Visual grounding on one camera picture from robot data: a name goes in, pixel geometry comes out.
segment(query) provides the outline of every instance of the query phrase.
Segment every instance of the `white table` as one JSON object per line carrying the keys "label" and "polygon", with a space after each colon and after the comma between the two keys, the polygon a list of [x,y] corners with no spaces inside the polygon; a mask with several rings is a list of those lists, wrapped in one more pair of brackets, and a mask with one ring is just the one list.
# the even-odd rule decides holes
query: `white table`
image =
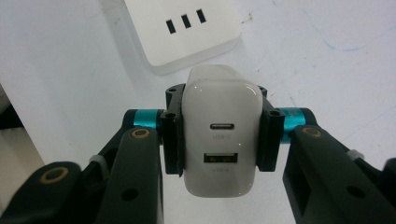
{"label": "white table", "polygon": [[[268,89],[274,106],[311,108],[321,127],[382,169],[396,157],[396,2],[237,1],[242,36],[225,63]],[[190,67],[153,75],[121,0],[0,3],[0,82],[46,163],[88,164],[129,108],[165,108]],[[293,223],[277,170],[241,198],[190,195],[164,176],[165,223]]]}

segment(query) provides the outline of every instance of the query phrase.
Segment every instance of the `power adapter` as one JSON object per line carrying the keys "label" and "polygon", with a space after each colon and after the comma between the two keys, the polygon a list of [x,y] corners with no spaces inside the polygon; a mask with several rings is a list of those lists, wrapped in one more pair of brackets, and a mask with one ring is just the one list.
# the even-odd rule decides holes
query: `power adapter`
{"label": "power adapter", "polygon": [[227,65],[192,68],[181,110],[184,181],[199,197],[226,198],[253,185],[262,115],[259,87]]}

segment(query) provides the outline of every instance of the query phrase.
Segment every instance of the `metal bolt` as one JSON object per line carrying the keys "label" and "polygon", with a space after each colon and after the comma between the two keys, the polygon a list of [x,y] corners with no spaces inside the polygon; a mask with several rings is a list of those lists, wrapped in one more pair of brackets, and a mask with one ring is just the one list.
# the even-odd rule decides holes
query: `metal bolt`
{"label": "metal bolt", "polygon": [[132,138],[145,138],[149,136],[149,130],[137,129],[132,132]]}
{"label": "metal bolt", "polygon": [[315,128],[303,128],[303,133],[306,133],[312,137],[321,137],[322,133]]}

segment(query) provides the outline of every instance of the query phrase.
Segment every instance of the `gold screw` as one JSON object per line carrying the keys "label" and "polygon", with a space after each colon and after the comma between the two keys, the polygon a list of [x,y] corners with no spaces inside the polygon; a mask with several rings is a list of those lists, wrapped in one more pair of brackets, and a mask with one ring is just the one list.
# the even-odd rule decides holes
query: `gold screw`
{"label": "gold screw", "polygon": [[40,183],[42,184],[53,184],[60,180],[62,180],[67,174],[69,170],[66,167],[55,167],[48,170],[40,177]]}

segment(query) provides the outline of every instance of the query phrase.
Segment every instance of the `power strip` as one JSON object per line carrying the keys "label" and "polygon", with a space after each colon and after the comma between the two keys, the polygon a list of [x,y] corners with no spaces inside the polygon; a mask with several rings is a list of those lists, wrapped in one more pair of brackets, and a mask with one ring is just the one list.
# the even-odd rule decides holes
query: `power strip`
{"label": "power strip", "polygon": [[166,74],[233,48],[241,27],[229,0],[124,0],[147,61]]}

